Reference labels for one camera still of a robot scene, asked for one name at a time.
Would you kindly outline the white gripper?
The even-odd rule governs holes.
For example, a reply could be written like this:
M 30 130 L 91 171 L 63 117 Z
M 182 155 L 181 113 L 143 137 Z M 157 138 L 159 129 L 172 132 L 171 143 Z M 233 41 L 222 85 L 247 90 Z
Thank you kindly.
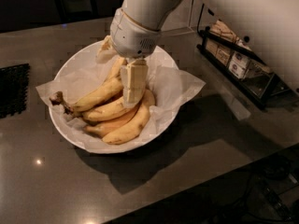
M 116 10 L 107 35 L 97 51 L 96 61 L 106 63 L 113 56 L 140 58 L 150 56 L 157 46 L 160 33 L 142 27 L 121 8 Z M 138 59 L 121 67 L 121 83 L 125 107 L 134 107 L 142 99 L 149 67 L 147 61 Z

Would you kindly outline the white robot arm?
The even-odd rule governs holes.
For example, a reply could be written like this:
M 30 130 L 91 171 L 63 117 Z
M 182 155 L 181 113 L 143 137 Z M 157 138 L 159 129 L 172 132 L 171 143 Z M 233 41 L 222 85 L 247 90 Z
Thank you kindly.
M 124 0 L 111 46 L 127 58 L 151 55 L 167 16 L 182 0 Z M 299 90 L 299 0 L 201 0 L 293 91 Z

